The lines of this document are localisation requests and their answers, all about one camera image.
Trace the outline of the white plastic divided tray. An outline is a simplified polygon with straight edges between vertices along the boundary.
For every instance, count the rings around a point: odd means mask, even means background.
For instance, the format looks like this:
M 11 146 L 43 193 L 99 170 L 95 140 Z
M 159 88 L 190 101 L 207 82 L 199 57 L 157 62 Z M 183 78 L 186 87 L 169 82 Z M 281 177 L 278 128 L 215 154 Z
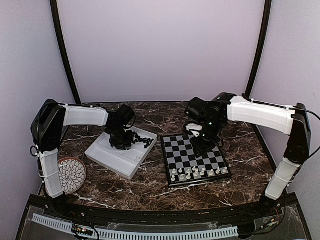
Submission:
M 157 142 L 157 135 L 152 132 L 137 127 L 133 127 L 132 130 L 142 138 L 154 139 L 153 143 L 147 149 L 139 142 L 132 144 L 129 150 L 117 150 L 111 147 L 110 136 L 103 132 L 85 151 L 85 155 L 93 162 L 131 180 Z M 140 157 L 139 162 L 135 161 L 136 157 Z

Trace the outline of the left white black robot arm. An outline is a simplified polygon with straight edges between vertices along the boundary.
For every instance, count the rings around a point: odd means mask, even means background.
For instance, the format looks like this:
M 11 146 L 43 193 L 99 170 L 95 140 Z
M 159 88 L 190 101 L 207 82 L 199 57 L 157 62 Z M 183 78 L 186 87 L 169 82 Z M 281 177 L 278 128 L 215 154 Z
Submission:
M 30 127 L 34 143 L 30 153 L 38 157 L 45 192 L 53 199 L 64 193 L 58 167 L 58 152 L 64 127 L 104 127 L 105 133 L 110 136 L 111 147 L 128 150 L 133 144 L 134 134 L 127 125 L 133 118 L 134 111 L 125 104 L 110 111 L 98 106 L 67 105 L 47 99 Z

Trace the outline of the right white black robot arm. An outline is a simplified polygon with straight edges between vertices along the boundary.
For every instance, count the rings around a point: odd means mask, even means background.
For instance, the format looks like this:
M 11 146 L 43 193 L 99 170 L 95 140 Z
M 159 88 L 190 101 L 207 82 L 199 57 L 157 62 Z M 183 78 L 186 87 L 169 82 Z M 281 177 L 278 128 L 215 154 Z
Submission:
M 222 129 L 230 121 L 266 127 L 289 136 L 283 159 L 265 189 L 266 198 L 255 205 L 255 213 L 260 217 L 274 210 L 274 201 L 310 157 L 311 127 L 302 103 L 278 105 L 223 92 L 212 101 L 193 98 L 185 114 L 193 120 L 185 129 L 193 134 L 191 142 L 198 157 L 222 142 Z

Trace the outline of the pile of black chess pieces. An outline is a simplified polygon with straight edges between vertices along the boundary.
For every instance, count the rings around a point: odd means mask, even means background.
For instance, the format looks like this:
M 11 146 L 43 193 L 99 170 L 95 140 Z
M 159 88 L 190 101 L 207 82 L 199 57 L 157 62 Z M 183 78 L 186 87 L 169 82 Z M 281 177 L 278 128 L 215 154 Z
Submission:
M 147 149 L 153 143 L 153 141 L 153 138 L 141 137 L 137 132 L 133 132 L 133 144 L 143 143 L 144 148 Z

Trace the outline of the black white chessboard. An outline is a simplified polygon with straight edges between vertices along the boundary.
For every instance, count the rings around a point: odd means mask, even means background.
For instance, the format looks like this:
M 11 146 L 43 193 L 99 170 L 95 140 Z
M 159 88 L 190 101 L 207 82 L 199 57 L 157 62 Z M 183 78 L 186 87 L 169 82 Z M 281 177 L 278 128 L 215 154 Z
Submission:
M 187 134 L 168 135 L 161 137 L 161 146 L 164 158 L 164 166 L 166 170 L 167 182 L 169 187 L 178 187 L 183 185 L 191 185 L 201 182 L 212 182 L 221 179 L 230 178 L 231 170 L 221 150 L 216 147 L 212 151 L 205 153 L 201 157 L 195 157 L 190 139 L 192 137 Z M 199 170 L 199 177 L 194 177 L 193 166 Z M 223 173 L 223 169 L 227 167 L 227 173 Z M 202 168 L 205 168 L 204 176 L 200 175 Z M 216 175 L 216 170 L 220 168 L 221 173 Z M 171 170 L 175 169 L 175 174 L 171 174 Z M 190 169 L 191 179 L 186 179 L 186 170 Z M 209 176 L 209 171 L 214 170 L 214 176 Z M 184 175 L 184 180 L 180 180 L 180 175 Z M 171 176 L 175 176 L 175 181 L 171 181 Z

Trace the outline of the floral patterned ceramic plate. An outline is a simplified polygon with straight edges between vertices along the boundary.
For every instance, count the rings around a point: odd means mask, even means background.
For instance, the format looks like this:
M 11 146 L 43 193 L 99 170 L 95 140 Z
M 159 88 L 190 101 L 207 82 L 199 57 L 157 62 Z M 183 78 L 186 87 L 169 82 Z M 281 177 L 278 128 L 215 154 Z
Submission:
M 66 195 L 78 191 L 87 177 L 85 164 L 78 158 L 65 157 L 58 160 L 59 179 Z

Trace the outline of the black front rail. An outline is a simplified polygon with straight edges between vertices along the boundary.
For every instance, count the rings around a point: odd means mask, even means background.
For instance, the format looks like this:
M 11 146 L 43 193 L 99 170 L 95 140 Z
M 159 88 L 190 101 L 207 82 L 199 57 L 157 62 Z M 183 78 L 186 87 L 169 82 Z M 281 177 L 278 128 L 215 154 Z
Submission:
M 218 222 L 220 224 L 244 224 L 259 218 L 257 215 L 252 216 L 244 214 L 257 209 L 257 202 L 202 210 L 133 211 L 84 206 L 60 200 L 48 200 L 45 197 L 32 194 L 30 195 L 27 204 L 44 209 L 44 212 L 48 215 L 63 215 L 70 217 L 72 220 L 96 225 L 106 225 L 111 222 L 151 225 L 177 225 L 206 222 Z

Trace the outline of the right black frame post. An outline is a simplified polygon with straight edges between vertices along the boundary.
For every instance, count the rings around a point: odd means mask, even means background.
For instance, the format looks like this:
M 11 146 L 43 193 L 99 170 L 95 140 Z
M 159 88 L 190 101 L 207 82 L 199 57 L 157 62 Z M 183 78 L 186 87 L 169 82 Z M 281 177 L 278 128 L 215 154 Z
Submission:
M 272 0 L 265 0 L 257 47 L 256 47 L 256 51 L 255 51 L 254 60 L 252 63 L 252 68 L 251 68 L 251 72 L 249 75 L 248 83 L 247 83 L 247 86 L 246 86 L 246 89 L 244 92 L 246 97 L 251 96 L 251 93 L 254 88 L 255 80 L 257 77 L 258 69 L 259 69 L 261 58 L 263 55 L 263 50 L 264 50 L 264 45 L 265 45 L 265 41 L 266 41 L 269 20 L 270 20 L 270 15 L 271 15 L 271 9 L 272 9 Z

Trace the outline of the black frame post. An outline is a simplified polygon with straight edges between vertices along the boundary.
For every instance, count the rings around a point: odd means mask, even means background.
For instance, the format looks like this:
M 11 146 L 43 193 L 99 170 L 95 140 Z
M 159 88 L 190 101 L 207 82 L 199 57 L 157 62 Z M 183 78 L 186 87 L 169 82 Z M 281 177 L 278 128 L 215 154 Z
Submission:
M 63 30 L 62 30 L 62 24 L 61 24 L 61 19 L 60 19 L 60 14 L 59 14 L 59 8 L 58 8 L 58 1 L 57 0 L 50 0 L 50 8 L 51 8 L 51 15 L 52 15 L 52 20 L 53 20 L 53 25 L 54 25 L 54 30 L 55 30 L 55 35 L 60 51 L 60 56 L 62 59 L 62 63 L 64 66 L 65 74 L 67 77 L 67 81 L 73 96 L 73 99 L 77 105 L 81 105 L 82 101 L 79 95 L 79 91 L 76 86 L 76 81 L 73 76 L 71 64 L 69 61 L 69 56 L 67 53 L 67 48 L 64 40 L 64 35 L 63 35 Z
M 271 9 L 272 9 L 272 0 L 265 0 L 257 47 L 256 47 L 256 51 L 255 51 L 254 60 L 252 63 L 252 68 L 251 68 L 251 72 L 249 75 L 248 83 L 247 83 L 247 86 L 246 86 L 246 89 L 244 92 L 246 97 L 251 96 L 251 93 L 254 88 L 255 80 L 257 77 L 258 69 L 259 69 L 261 58 L 263 55 L 263 50 L 264 50 L 264 45 L 265 45 L 265 41 L 266 41 L 269 20 L 270 20 L 270 15 L 271 15 Z

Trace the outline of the left black frame post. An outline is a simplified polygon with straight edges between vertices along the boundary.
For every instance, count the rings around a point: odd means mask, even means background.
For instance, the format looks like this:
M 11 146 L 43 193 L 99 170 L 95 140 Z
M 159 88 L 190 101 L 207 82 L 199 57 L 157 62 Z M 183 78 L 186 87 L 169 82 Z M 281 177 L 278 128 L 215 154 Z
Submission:
M 73 76 L 71 64 L 69 61 L 69 56 L 67 53 L 67 48 L 64 40 L 64 35 L 63 35 L 63 30 L 62 30 L 62 24 L 61 24 L 61 19 L 60 19 L 60 14 L 59 14 L 59 8 L 58 8 L 58 1 L 57 0 L 50 0 L 50 8 L 51 8 L 51 15 L 52 15 L 52 20 L 53 20 L 53 25 L 54 25 L 54 30 L 55 30 L 55 35 L 60 51 L 60 56 L 62 59 L 62 63 L 64 66 L 65 74 L 67 77 L 67 81 L 73 96 L 73 99 L 77 105 L 81 105 L 82 101 L 79 95 L 79 91 L 76 86 L 76 81 Z

